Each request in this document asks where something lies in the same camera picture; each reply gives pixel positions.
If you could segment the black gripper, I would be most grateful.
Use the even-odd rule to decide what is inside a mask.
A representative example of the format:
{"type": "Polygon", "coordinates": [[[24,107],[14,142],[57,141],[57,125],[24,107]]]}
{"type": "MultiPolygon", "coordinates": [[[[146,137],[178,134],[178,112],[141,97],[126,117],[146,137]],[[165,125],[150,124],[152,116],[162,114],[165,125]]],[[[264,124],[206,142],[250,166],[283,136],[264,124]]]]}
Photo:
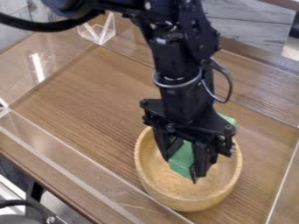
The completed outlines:
{"type": "MultiPolygon", "coordinates": [[[[213,72],[198,68],[190,77],[169,80],[153,73],[153,84],[160,91],[160,99],[142,99],[144,124],[153,129],[153,140],[165,161],[182,146],[184,139],[193,139],[192,129],[209,129],[220,132],[217,112],[213,102],[213,72]]],[[[196,183],[206,176],[210,166],[217,161],[214,147],[196,141],[190,144],[192,162],[190,181],[196,183]]]]}

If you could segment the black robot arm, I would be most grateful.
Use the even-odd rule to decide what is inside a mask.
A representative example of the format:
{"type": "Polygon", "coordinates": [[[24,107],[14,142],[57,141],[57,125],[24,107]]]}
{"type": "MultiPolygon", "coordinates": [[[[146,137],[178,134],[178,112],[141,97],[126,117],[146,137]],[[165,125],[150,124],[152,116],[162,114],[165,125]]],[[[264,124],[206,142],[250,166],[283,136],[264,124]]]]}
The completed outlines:
{"type": "Polygon", "coordinates": [[[205,17],[201,0],[41,0],[60,17],[33,22],[0,12],[0,24],[30,32],[62,32],[113,11],[138,28],[153,57],[153,84],[158,99],[142,99],[144,124],[165,161],[184,144],[190,145],[186,177],[196,182],[208,174],[220,155],[234,152],[236,126],[216,112],[225,103],[213,92],[216,71],[232,79],[214,61],[220,33],[205,17]]]}

